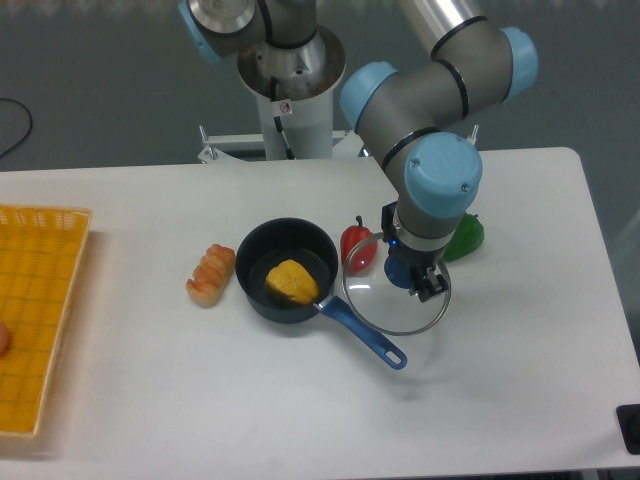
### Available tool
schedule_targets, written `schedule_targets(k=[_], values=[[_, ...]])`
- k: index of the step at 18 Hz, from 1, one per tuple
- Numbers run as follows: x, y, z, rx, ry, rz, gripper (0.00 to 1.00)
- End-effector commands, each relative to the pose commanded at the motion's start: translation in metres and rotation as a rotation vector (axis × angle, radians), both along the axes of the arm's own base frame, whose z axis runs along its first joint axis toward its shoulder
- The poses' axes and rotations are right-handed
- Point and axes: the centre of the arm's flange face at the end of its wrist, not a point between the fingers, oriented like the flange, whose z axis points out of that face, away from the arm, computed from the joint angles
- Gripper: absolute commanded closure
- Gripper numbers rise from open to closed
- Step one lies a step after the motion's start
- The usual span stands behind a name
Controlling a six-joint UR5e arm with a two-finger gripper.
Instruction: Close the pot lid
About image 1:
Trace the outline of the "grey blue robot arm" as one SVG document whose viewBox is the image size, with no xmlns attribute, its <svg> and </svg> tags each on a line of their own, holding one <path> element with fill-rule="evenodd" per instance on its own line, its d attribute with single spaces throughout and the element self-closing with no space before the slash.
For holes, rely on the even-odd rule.
<svg viewBox="0 0 640 480">
<path fill-rule="evenodd" d="M 439 260 L 474 201 L 482 175 L 471 141 L 449 124 L 530 88 L 538 56 L 530 37 L 498 29 L 472 1 L 401 5 L 429 55 L 410 75 L 386 62 L 345 72 L 344 48 L 312 1 L 182 1 L 181 17 L 209 62 L 235 56 L 259 111 L 268 159 L 321 158 L 340 108 L 397 192 L 382 229 L 428 301 L 448 290 Z"/>
</svg>

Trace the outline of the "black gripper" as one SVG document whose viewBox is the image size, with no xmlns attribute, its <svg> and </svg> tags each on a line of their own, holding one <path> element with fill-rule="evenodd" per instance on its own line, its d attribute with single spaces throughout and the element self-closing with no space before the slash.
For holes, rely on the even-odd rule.
<svg viewBox="0 0 640 480">
<path fill-rule="evenodd" d="M 422 303 L 447 292 L 444 275 L 428 273 L 448 244 L 448 236 L 422 238 L 408 231 L 396 213 L 396 203 L 382 208 L 383 241 L 388 245 L 384 271 L 393 285 L 411 285 L 409 294 Z"/>
</svg>

